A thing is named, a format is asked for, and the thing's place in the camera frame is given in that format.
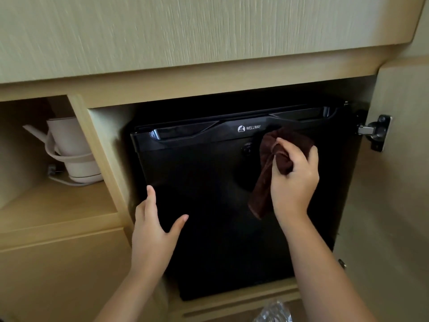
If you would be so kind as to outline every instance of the cabinet hinge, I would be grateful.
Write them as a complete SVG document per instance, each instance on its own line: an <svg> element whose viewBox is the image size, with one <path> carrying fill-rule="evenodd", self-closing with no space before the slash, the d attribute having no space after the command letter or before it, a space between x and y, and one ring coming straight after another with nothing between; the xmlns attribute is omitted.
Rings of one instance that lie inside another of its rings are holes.
<svg viewBox="0 0 429 322"><path fill-rule="evenodd" d="M366 136L371 141L372 150L382 152L391 120L390 115L382 114L376 122L371 122L368 125L358 125L357 134Z"/></svg>

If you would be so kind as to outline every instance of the black mini fridge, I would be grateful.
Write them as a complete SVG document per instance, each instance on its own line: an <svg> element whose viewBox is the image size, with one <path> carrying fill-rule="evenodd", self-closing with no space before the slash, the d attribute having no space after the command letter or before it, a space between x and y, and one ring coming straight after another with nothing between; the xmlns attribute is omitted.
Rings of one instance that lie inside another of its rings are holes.
<svg viewBox="0 0 429 322"><path fill-rule="evenodd" d="M267 89L142 106L129 125L142 200L152 185L165 231L189 214L167 269L183 300L293 276L274 213L259 220L247 205L262 136L280 127L318 147L320 182L308 215L333 249L360 144L356 126L365 120L350 104Z"/></svg>

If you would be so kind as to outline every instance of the human hand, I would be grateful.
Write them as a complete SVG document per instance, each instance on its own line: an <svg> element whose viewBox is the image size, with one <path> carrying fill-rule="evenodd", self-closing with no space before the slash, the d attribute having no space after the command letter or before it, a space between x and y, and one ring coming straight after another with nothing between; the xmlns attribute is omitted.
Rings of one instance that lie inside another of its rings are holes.
<svg viewBox="0 0 429 322"><path fill-rule="evenodd" d="M313 146L308 160L293 143L277 138L293 162L293 171L282 175L275 158L272 163L271 199L280 225L295 217L306 216L307 207L319 182L318 149Z"/></svg>
<svg viewBox="0 0 429 322"><path fill-rule="evenodd" d="M170 232L164 232L158 219L155 190L148 185L147 199L136 207L130 273L138 276L149 274L158 281L167 268L188 218L188 215L180 216Z"/></svg>

